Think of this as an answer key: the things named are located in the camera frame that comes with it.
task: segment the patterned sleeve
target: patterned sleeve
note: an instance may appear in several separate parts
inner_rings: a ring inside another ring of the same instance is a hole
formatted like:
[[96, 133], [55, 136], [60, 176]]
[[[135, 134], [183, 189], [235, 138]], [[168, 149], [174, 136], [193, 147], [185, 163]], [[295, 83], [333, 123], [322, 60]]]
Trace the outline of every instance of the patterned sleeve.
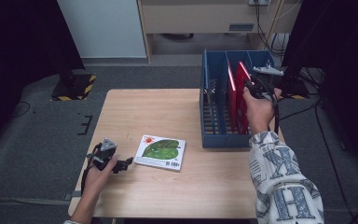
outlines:
[[295, 152], [273, 132], [255, 134], [249, 143], [258, 223], [324, 223], [319, 190], [301, 174]]

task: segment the wooden table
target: wooden table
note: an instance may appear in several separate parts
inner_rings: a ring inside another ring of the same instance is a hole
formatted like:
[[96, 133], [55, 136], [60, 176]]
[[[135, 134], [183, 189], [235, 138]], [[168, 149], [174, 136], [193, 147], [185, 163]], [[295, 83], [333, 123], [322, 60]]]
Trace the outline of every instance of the wooden table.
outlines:
[[[199, 89], [107, 93], [89, 152], [107, 137], [118, 144], [119, 159], [126, 160], [144, 134], [184, 139], [186, 150], [180, 173], [133, 163], [112, 175], [94, 216], [255, 218], [249, 148], [202, 148], [199, 94]], [[72, 199], [69, 215], [79, 199]]]

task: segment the blue plastic crate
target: blue plastic crate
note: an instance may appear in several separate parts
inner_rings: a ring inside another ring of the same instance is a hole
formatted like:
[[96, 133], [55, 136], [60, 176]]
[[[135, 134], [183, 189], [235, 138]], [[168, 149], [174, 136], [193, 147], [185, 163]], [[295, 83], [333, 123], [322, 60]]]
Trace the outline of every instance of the blue plastic crate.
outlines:
[[227, 109], [228, 64], [236, 76], [238, 62], [243, 61], [249, 72], [254, 66], [265, 66], [271, 62], [266, 50], [205, 50], [202, 57], [200, 88], [200, 123], [202, 147], [248, 147], [250, 134], [231, 131]]

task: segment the person's arm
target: person's arm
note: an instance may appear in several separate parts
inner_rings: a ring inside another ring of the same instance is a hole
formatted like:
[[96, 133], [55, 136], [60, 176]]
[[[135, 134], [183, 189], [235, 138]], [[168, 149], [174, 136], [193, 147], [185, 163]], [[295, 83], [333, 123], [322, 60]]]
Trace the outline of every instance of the person's arm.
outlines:
[[98, 170], [95, 166], [92, 166], [89, 169], [83, 195], [81, 196], [75, 212], [71, 216], [72, 222], [67, 221], [66, 223], [91, 223], [100, 193], [106, 185], [110, 174], [112, 174], [112, 169], [115, 167], [116, 163], [117, 157], [113, 157], [102, 171]]
[[[275, 89], [279, 97], [281, 91]], [[266, 99], [243, 97], [252, 133], [249, 164], [257, 193], [258, 223], [324, 223], [322, 198], [316, 186], [303, 176], [294, 151], [269, 132], [274, 111]]]

